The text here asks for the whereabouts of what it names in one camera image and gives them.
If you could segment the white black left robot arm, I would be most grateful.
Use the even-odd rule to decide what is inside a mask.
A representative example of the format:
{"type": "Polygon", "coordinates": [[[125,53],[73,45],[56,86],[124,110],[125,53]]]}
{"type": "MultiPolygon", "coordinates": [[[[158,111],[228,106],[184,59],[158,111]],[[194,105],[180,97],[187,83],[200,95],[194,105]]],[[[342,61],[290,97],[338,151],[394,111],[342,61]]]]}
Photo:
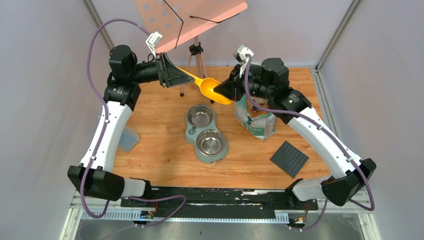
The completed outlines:
{"type": "Polygon", "coordinates": [[[193,83],[195,78],[176,67],[166,53],[139,63],[127,45],[109,52],[109,66],[111,72],[100,98],[103,110],[93,140],[80,164],[69,167],[67,176],[82,196],[109,201],[133,197],[146,207],[153,201],[150,182],[113,173],[119,141],[141,94],[140,84],[159,81],[162,87],[172,88],[193,83]]]}

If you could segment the yellow plastic scoop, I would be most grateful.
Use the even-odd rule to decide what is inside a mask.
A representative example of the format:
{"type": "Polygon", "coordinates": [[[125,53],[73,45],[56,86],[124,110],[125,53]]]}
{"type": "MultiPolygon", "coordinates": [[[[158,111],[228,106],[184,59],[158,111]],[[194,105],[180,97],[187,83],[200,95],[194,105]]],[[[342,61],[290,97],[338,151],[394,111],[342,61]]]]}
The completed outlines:
{"type": "Polygon", "coordinates": [[[214,88],[221,84],[221,82],[217,81],[216,79],[210,78],[210,77],[200,78],[189,73],[186,70],[183,70],[180,67],[177,67],[177,69],[189,75],[190,77],[194,78],[194,84],[198,86],[201,94],[205,96],[206,98],[213,100],[215,103],[219,103],[223,105],[230,105],[233,102],[233,100],[214,91],[214,88]]]}

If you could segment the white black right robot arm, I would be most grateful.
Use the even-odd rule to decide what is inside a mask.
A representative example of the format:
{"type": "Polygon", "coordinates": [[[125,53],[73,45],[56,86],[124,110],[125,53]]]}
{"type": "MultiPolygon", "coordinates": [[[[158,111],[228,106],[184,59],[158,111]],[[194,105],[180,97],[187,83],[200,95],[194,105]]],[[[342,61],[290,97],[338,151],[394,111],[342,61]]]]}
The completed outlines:
{"type": "Polygon", "coordinates": [[[340,207],[352,202],[368,211],[375,209],[369,179],[376,163],[354,153],[326,126],[307,97],[290,86],[289,69],[280,58],[267,58],[259,65],[246,59],[213,91],[235,102],[242,97],[266,100],[267,107],[254,106],[295,130],[325,162],[330,176],[300,179],[289,186],[285,201],[290,208],[298,209],[307,200],[327,199],[340,207]]]}

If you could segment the green dog food bag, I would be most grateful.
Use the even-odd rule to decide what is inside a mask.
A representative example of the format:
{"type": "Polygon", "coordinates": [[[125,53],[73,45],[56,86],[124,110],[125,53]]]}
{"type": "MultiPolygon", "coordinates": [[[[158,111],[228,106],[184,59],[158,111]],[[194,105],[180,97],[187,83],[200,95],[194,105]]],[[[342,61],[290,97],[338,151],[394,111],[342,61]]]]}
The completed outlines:
{"type": "Polygon", "coordinates": [[[275,132],[277,117],[253,105],[244,94],[235,103],[234,115],[236,120],[255,138],[265,141],[275,132]]]}

